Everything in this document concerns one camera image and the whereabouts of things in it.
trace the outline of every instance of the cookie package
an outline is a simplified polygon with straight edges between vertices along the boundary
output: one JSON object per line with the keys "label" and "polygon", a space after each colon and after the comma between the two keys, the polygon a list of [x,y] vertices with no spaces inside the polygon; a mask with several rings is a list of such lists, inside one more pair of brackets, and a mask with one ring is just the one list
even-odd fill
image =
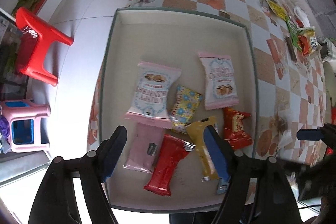
{"label": "cookie package", "polygon": [[205,109],[239,104],[231,57],[198,52],[205,69]]}
{"label": "cookie package", "polygon": [[169,183],[180,160],[184,159],[195,145],[165,134],[151,180],[143,188],[158,195],[171,196]]}
{"label": "cookie package", "polygon": [[218,131],[217,120],[215,116],[210,116],[201,121],[193,122],[186,128],[186,131],[192,142],[196,145],[195,149],[199,155],[203,166],[202,181],[219,179],[215,166],[211,160],[209,151],[204,143],[203,132],[207,126],[213,126]]}
{"label": "cookie package", "polygon": [[132,143],[124,168],[152,173],[152,165],[160,151],[164,129],[138,123],[136,137]]}
{"label": "cookie package", "polygon": [[185,128],[191,123],[193,115],[198,108],[203,96],[196,91],[178,85],[176,92],[176,103],[170,113],[173,123],[173,131],[186,133]]}
{"label": "cookie package", "polygon": [[149,62],[140,62],[138,67],[132,105],[124,117],[149,126],[172,129],[167,112],[167,95],[182,70]]}

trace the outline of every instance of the food package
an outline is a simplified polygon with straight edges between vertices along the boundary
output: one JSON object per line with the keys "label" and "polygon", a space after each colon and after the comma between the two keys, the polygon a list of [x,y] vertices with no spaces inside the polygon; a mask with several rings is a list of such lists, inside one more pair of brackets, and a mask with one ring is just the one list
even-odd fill
{"label": "food package", "polygon": [[272,11],[281,19],[287,20],[288,16],[284,8],[282,8],[279,4],[275,3],[272,0],[266,0],[269,7],[272,9]]}
{"label": "food package", "polygon": [[208,181],[212,179],[219,179],[215,166],[209,155],[209,151],[204,143],[203,132],[207,126],[213,126],[218,131],[217,121],[215,116],[203,119],[201,121],[193,122],[186,128],[188,135],[193,143],[196,145],[195,149],[201,158],[203,166],[203,178],[202,181]]}
{"label": "food package", "polygon": [[124,168],[152,173],[152,165],[159,153],[164,129],[138,123],[136,137],[132,143]]}
{"label": "food package", "polygon": [[151,180],[144,186],[144,189],[158,195],[171,196],[169,183],[174,170],[179,161],[184,159],[194,148],[195,145],[192,143],[165,134],[156,167]]}
{"label": "food package", "polygon": [[230,107],[223,109],[224,132],[223,138],[229,142],[233,150],[252,145],[252,138],[244,131],[242,120],[251,117],[250,113],[240,112]]}
{"label": "food package", "polygon": [[198,52],[205,69],[205,109],[239,104],[231,57]]}
{"label": "food package", "polygon": [[315,27],[299,28],[297,31],[303,55],[310,55],[313,50],[317,50],[318,42],[315,36]]}
{"label": "food package", "polygon": [[293,45],[300,51],[302,52],[302,48],[299,44],[299,37],[298,37],[298,32],[297,32],[297,27],[296,25],[289,19],[287,18],[286,20],[287,27],[289,29],[289,33],[291,35],[292,43]]}
{"label": "food package", "polygon": [[181,69],[149,62],[138,63],[138,81],[132,105],[125,118],[160,128],[172,128],[167,112],[169,87],[181,75]]}
{"label": "food package", "polygon": [[203,96],[201,94],[178,85],[176,103],[170,113],[174,132],[185,133],[185,128],[191,123],[202,99]]}

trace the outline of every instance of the yellow snack wrapper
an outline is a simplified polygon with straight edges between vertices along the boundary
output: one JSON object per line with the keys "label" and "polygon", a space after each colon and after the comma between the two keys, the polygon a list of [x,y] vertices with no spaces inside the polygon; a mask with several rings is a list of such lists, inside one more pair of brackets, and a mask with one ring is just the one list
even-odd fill
{"label": "yellow snack wrapper", "polygon": [[207,126],[213,126],[215,129],[217,128],[217,120],[215,116],[210,116],[209,118],[203,119],[201,121],[193,122],[186,128],[188,135],[196,145],[195,150],[201,158],[203,175],[205,177],[202,178],[202,181],[219,179],[203,139],[203,132]]}
{"label": "yellow snack wrapper", "polygon": [[272,9],[272,11],[281,19],[285,20],[287,19],[287,13],[284,8],[282,8],[280,5],[276,4],[275,2],[271,0],[266,0],[269,7]]}

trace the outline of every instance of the pink wrapper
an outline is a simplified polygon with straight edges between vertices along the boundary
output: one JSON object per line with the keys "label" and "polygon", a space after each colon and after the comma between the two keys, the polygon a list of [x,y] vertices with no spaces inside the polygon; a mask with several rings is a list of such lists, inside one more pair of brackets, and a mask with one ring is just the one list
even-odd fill
{"label": "pink wrapper", "polygon": [[172,129],[167,112],[167,95],[170,86],[181,75],[181,69],[149,62],[138,63],[138,81],[126,119],[149,126]]}
{"label": "pink wrapper", "polygon": [[155,156],[159,153],[164,129],[138,123],[136,137],[132,143],[124,168],[152,173]]}
{"label": "pink wrapper", "polygon": [[224,108],[239,104],[231,57],[198,52],[205,69],[205,109]]}

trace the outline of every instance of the table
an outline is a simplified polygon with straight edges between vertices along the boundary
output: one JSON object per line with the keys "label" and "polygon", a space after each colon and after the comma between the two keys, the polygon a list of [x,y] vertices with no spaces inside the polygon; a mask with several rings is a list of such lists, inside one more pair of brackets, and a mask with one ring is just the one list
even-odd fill
{"label": "table", "polygon": [[[253,156],[266,159],[278,155],[284,159],[314,164],[321,160],[322,142],[300,141],[296,133],[301,128],[322,126],[325,119],[325,78],[320,54],[313,59],[297,51],[298,62],[291,61],[285,45],[288,35],[285,21],[269,12],[260,4],[261,0],[130,0],[129,7],[168,7],[196,10],[223,16],[246,25],[253,44],[256,63],[259,113],[254,140]],[[293,16],[293,5],[289,0],[276,0]],[[98,138],[99,85],[92,105],[89,143]],[[292,123],[289,125],[292,142],[278,149],[283,132],[278,130],[278,112],[290,110]],[[252,185],[250,198],[255,191]]]}

